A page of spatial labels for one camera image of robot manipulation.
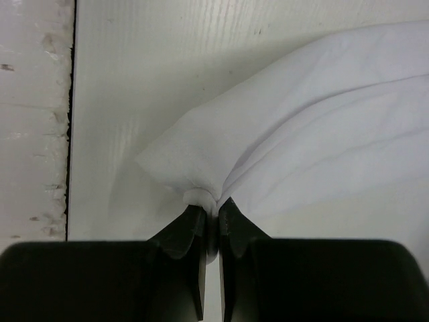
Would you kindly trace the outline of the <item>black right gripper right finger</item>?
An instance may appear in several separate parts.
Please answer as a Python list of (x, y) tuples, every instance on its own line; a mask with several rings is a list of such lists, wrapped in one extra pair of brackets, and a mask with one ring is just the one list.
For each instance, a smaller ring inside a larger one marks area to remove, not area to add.
[(219, 211), (224, 321), (427, 321), (428, 284), (394, 241), (279, 239)]

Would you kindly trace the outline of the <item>white t-shirt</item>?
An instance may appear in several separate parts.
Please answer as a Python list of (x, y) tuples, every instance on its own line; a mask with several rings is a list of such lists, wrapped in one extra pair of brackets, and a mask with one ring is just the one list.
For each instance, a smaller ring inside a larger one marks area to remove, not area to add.
[(292, 237), (392, 239), (428, 267), (428, 22), (293, 51), (136, 157), (187, 205)]

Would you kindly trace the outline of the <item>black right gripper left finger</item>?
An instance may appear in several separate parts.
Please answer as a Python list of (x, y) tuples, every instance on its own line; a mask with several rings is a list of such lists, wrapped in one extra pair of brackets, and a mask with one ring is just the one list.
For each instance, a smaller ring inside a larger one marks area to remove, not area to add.
[(195, 206), (146, 241), (14, 244), (1, 255), (1, 320), (201, 321), (205, 265)]

